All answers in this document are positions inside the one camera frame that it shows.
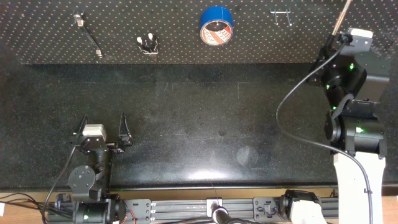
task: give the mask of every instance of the green led indicator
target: green led indicator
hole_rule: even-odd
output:
[[[356,127],[355,131],[356,131],[357,133],[362,133],[362,132],[364,132],[364,130],[363,130],[362,128],[360,128],[360,127]]]

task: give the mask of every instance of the black tabletop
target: black tabletop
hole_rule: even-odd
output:
[[[330,152],[285,137],[275,109],[309,64],[34,65],[0,72],[0,190],[46,190],[87,114],[117,139],[125,112],[134,147],[115,155],[114,189],[336,185]],[[398,89],[381,99],[388,155],[384,184],[398,184]],[[323,90],[305,85],[281,121],[328,143]],[[76,153],[68,173],[83,165]],[[67,187],[68,173],[59,186]]]

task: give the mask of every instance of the roll of tape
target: roll of tape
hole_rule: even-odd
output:
[[[212,46],[226,44],[231,40],[233,23],[231,12],[221,6],[206,9],[200,17],[200,38]]]

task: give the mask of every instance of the pegboard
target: pegboard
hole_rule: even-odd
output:
[[[21,63],[156,63],[140,53],[136,37],[159,37],[157,63],[312,62],[342,10],[342,0],[133,1],[0,0],[0,41]],[[232,12],[234,35],[221,47],[202,42],[200,16],[211,6]],[[290,9],[276,25],[270,9]],[[105,58],[73,23],[73,10],[84,10],[86,27]],[[398,9],[395,0],[355,0],[340,30],[374,32],[373,51],[397,58]]]

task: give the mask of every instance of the white paper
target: white paper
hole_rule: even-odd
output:
[[[0,203],[0,216],[4,215],[4,207],[6,206],[5,203]]]

